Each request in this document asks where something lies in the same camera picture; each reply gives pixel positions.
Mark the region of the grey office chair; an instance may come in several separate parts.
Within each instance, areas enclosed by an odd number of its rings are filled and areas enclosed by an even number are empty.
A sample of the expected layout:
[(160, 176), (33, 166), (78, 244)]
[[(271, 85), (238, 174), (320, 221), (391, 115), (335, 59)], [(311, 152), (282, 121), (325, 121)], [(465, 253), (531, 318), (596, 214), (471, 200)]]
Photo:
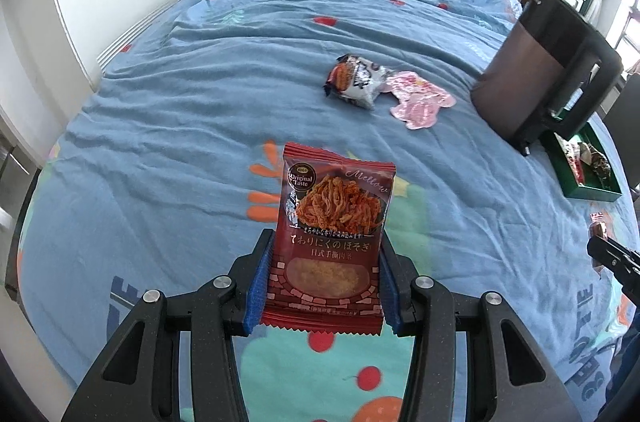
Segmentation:
[(630, 188), (640, 179), (640, 76), (628, 77), (626, 86), (604, 118)]

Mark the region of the silver chocolate cookie packet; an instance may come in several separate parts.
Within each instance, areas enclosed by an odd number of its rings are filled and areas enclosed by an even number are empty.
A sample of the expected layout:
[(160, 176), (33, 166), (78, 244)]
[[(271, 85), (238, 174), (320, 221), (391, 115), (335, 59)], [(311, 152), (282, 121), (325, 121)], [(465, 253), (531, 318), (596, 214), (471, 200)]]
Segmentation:
[(371, 110), (376, 97), (385, 89), (386, 80), (396, 71), (361, 56), (338, 57), (323, 84), (324, 95)]

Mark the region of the brown gold cereal bar packet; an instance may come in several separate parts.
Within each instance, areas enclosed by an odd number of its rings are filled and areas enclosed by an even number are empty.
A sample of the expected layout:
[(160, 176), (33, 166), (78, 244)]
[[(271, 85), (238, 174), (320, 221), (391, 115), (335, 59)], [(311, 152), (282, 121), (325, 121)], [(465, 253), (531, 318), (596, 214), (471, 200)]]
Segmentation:
[(587, 164), (591, 172), (597, 175), (598, 179), (605, 181), (611, 177), (611, 164), (603, 153), (590, 143), (579, 143), (580, 161)]

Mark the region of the pink cartoon snack pouch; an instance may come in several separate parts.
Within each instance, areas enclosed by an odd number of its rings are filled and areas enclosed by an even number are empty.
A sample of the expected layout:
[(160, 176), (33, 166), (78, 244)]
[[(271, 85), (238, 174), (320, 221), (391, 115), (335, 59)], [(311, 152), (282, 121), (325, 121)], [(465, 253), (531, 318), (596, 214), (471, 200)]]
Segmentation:
[(449, 92), (412, 71), (394, 72), (386, 79), (383, 93), (397, 98), (390, 114), (405, 123), (408, 130), (433, 127), (439, 110), (456, 104)]

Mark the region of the long red white snack bag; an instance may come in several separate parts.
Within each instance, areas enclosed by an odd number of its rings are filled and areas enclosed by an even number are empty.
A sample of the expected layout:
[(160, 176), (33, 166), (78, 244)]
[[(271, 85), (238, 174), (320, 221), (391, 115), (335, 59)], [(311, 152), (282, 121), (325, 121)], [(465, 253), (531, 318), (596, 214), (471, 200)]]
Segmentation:
[(578, 186), (585, 185), (586, 179), (584, 169), (582, 168), (582, 159), (580, 159), (579, 143), (560, 138), (560, 144), (564, 157), (570, 166), (570, 170), (572, 170), (576, 184)]

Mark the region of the small red candy packet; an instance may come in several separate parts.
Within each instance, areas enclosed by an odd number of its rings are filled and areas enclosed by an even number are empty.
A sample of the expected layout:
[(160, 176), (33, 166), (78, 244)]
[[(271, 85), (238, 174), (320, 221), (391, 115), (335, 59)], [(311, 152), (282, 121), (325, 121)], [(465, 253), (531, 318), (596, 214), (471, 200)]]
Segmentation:
[[(590, 226), (589, 226), (589, 236), (596, 236), (603, 240), (608, 239), (608, 227), (606, 227), (606, 223), (604, 221), (604, 216), (602, 213), (591, 213), (590, 214)], [(591, 259), (593, 270), (600, 275), (603, 271), (604, 266), (595, 259)]]

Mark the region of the green shallow tray box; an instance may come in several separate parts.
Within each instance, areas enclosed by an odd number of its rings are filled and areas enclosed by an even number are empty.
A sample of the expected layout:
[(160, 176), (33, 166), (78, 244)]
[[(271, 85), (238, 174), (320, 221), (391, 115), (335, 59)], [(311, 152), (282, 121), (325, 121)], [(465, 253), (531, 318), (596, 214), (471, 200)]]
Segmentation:
[(610, 158), (605, 155), (604, 147), (600, 142), (600, 138), (591, 124), (587, 122), (575, 135), (573, 135), (567, 141), (586, 142), (596, 147), (603, 155), (608, 158), (608, 162), (611, 164), (611, 177), (605, 181), (598, 179), (597, 175), (594, 175), (587, 164), (582, 163), (584, 169), (586, 183), (585, 185), (578, 186), (574, 179), (572, 170), (568, 165), (564, 153), (560, 144), (560, 136), (552, 131), (544, 132), (541, 135), (540, 142), (546, 152), (552, 164), (552, 168), (558, 178), (563, 195), (567, 198), (582, 199), (582, 200), (594, 200), (604, 202), (614, 202), (621, 195), (620, 184), (617, 182), (612, 163)]

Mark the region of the dark red noodle snack packet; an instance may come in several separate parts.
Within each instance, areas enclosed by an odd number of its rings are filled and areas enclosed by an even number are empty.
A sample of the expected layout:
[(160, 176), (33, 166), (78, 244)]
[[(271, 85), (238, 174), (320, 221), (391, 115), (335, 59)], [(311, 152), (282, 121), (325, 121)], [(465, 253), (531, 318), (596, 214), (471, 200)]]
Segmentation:
[(395, 164), (288, 143), (269, 264), (266, 326), (377, 335), (378, 253)]

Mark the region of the black brown electric kettle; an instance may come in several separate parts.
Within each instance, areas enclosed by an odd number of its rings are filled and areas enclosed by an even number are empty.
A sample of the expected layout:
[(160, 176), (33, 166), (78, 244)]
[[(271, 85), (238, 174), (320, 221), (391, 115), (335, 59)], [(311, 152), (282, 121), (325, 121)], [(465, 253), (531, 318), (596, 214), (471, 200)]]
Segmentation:
[(575, 135), (623, 70), (620, 55), (563, 0), (528, 0), (471, 92), (478, 114), (527, 156), (544, 133)]

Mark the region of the blue patterned bed duvet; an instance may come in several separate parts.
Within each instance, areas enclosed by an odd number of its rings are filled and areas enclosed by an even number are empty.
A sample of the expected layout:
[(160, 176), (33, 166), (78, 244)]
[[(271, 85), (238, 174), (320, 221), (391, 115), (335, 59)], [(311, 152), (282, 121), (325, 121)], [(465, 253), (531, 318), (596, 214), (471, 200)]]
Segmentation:
[[(198, 289), (276, 223), (288, 142), (390, 161), (386, 229), (419, 272), (499, 292), (546, 353), (582, 420), (624, 379), (634, 316), (587, 253), (590, 214), (637, 248), (629, 197), (562, 193), (546, 151), (522, 156), (477, 115), (472, 87), (517, 0), (181, 0), (105, 70), (51, 149), (21, 239), (27, 316), (78, 385), (148, 289)], [(352, 54), (449, 92), (408, 130), (390, 93), (363, 109), (323, 84)]]

